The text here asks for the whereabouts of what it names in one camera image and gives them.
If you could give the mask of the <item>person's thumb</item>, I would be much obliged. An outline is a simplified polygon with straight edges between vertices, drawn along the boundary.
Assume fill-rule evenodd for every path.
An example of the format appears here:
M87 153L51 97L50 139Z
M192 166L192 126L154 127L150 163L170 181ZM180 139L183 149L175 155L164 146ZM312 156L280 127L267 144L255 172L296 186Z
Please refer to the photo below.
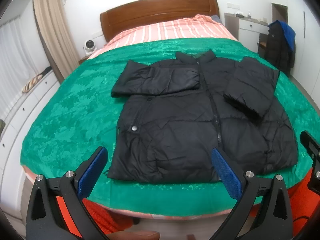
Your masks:
M159 240L161 235L156 231L119 231L108 234L110 240Z

